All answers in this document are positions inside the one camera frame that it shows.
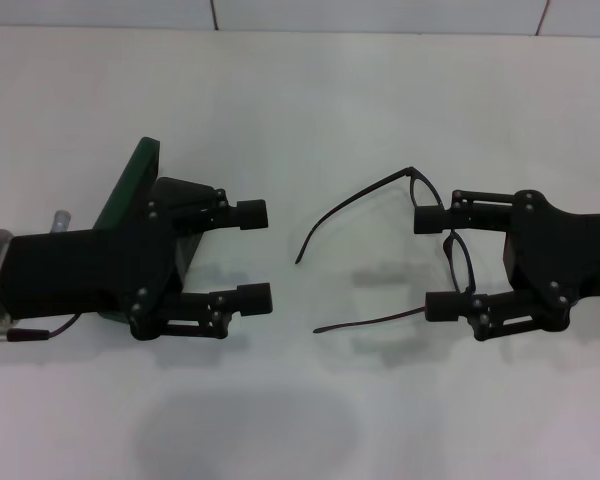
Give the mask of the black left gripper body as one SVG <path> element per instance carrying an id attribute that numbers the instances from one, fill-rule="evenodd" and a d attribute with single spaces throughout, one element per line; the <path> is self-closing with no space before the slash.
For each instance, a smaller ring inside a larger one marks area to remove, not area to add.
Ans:
<path id="1" fill-rule="evenodd" d="M 156 317 L 174 286 L 185 221 L 156 203 L 108 229 L 14 237 L 0 269 L 0 303 L 24 320 L 90 312 Z"/>

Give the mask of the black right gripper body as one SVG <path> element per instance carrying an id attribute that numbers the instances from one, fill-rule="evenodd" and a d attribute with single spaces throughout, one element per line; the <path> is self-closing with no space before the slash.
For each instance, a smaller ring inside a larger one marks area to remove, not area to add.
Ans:
<path id="1" fill-rule="evenodd" d="M 600 214 L 554 207 L 538 191 L 513 196 L 504 263 L 511 286 L 532 294 L 542 330 L 564 330 L 579 300 L 600 296 Z"/>

